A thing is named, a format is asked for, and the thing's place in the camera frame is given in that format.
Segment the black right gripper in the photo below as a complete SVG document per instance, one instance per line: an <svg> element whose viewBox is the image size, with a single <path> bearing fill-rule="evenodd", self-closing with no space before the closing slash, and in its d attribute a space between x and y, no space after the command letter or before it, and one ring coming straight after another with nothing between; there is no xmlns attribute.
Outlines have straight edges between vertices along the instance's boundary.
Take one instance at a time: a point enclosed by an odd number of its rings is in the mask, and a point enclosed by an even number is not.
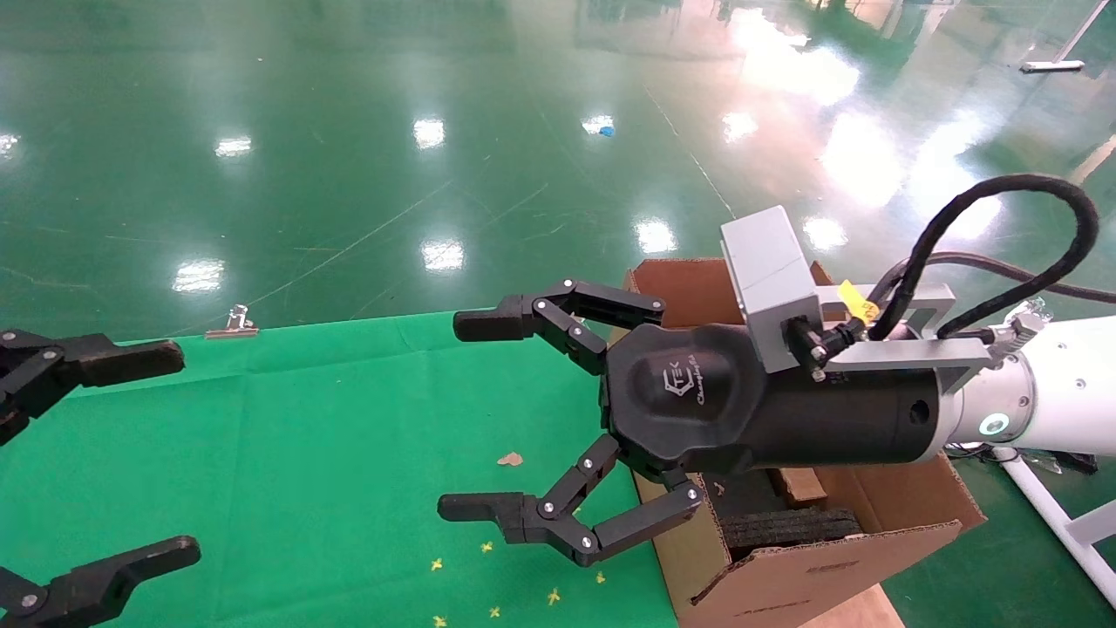
<svg viewBox="0 0 1116 628"><path fill-rule="evenodd" d="M509 294L494 309L455 311L461 342L539 337L602 375L603 424L613 436L595 441L542 497L446 494L439 516L492 522L509 544L550 545L590 567L694 516L704 493L685 472L901 464L929 452L940 406L932 370L841 371L824 381L804 367L769 373L745 326L665 329L654 325L664 311L660 297L571 279ZM589 321L631 332L609 348ZM647 477L665 472L665 493L583 524L575 509L619 461Z"/></svg>

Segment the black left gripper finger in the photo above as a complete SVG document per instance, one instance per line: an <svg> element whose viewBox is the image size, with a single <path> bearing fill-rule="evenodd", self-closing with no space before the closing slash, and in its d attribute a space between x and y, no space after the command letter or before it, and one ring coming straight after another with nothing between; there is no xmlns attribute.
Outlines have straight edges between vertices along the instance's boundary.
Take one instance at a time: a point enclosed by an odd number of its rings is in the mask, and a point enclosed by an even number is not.
<svg viewBox="0 0 1116 628"><path fill-rule="evenodd" d="M35 584L3 568L3 627L92 627L119 617L143 582L196 564L195 537L172 537Z"/></svg>
<svg viewBox="0 0 1116 628"><path fill-rule="evenodd" d="M1 338L1 445L44 417L77 388L105 388L182 371L185 357L171 339L116 345L104 334L47 338L4 330Z"/></svg>

